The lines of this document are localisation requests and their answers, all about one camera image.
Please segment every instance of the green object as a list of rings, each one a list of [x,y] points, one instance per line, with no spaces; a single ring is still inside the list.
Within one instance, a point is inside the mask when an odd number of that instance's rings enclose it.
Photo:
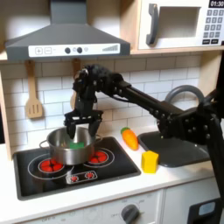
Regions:
[[[125,130],[130,130],[130,128],[129,128],[129,127],[124,127],[124,128],[122,128],[122,129],[121,129],[121,134],[122,134]]]
[[[69,148],[71,150],[78,150],[78,149],[81,149],[81,148],[84,148],[84,143],[83,142],[80,142],[80,143],[70,143],[69,144]]]

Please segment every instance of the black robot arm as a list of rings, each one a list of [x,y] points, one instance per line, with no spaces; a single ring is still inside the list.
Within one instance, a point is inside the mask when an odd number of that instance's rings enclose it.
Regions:
[[[82,69],[73,84],[73,90],[77,93],[75,109],[65,115],[67,133],[71,138],[74,138],[76,125],[83,123],[89,124],[91,136],[96,134],[103,113],[94,110],[96,92],[103,92],[118,101],[135,103],[157,118],[161,137],[176,137],[207,145],[224,206],[224,141],[220,123],[224,116],[222,91],[214,90],[197,108],[183,111],[133,88],[119,73],[111,73],[98,65]]]

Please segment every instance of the wall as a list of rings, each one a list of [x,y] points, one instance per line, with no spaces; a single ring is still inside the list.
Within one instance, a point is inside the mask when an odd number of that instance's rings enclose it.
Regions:
[[[83,60],[82,65],[98,63],[111,71],[119,72],[133,87],[162,101],[167,93],[180,85],[197,86],[200,77],[200,55],[192,53],[99,58]],[[69,60],[36,63],[37,95],[44,107],[44,116],[27,119],[25,104],[28,85],[25,66],[22,63],[2,64],[3,92],[10,132],[10,144],[14,150],[38,147],[48,133],[63,126],[64,114],[71,111],[73,94],[73,70]],[[96,109],[104,110],[99,132],[154,125],[155,119],[144,109],[126,102],[115,101],[105,94],[97,94]],[[196,105],[194,96],[185,93],[174,99],[182,109]]]
[[[0,0],[0,51],[6,39],[36,31],[50,24],[47,0]],[[88,0],[88,22],[114,36],[120,35],[120,0]],[[200,54],[166,54],[122,58],[83,60],[82,64],[99,63],[111,71],[120,72],[135,88],[162,101],[176,86],[197,86],[200,76]],[[38,98],[44,107],[40,119],[27,119],[27,74],[22,62],[0,62],[3,92],[7,108],[10,144],[14,151],[39,147],[48,133],[63,125],[64,114],[71,111],[73,70],[69,60],[39,60],[36,63]],[[136,105],[115,101],[97,94],[96,109],[103,109],[100,132],[154,125],[155,119]],[[180,94],[174,104],[187,109],[194,106],[190,94]]]

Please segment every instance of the kitchen counter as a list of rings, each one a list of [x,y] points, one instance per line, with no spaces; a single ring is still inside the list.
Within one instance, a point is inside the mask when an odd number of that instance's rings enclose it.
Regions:
[[[155,129],[155,127],[147,127],[133,130],[139,135]],[[141,170],[141,158],[144,152],[142,147],[138,151],[129,149],[123,142],[120,131],[109,132],[104,134],[104,136],[115,137]],[[214,172],[211,162],[192,164],[179,168],[159,166],[156,174],[142,173],[134,178],[126,178],[43,198],[21,201],[17,197],[14,164],[13,161],[7,160],[6,148],[2,144],[0,145],[0,223],[28,221],[213,176]]]

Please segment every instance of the orange carrot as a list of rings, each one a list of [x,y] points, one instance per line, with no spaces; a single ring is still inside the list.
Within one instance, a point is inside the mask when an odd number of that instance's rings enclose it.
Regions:
[[[121,130],[123,141],[133,150],[138,150],[138,141],[136,134],[128,127]]]

